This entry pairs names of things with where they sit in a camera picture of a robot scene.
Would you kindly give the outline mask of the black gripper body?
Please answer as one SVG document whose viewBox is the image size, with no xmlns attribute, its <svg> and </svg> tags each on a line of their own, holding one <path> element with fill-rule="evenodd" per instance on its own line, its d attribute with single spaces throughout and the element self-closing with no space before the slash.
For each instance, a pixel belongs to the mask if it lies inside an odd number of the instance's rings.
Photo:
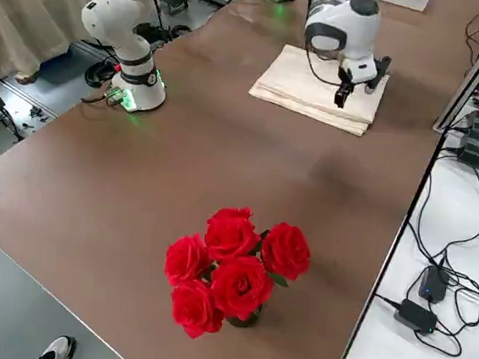
<svg viewBox="0 0 479 359">
<path fill-rule="evenodd" d="M 346 57 L 340 63 L 339 76 L 343 82 L 356 84 L 366 84 L 370 79 L 376 76 L 376 67 L 374 56 L 354 59 Z"/>
</svg>

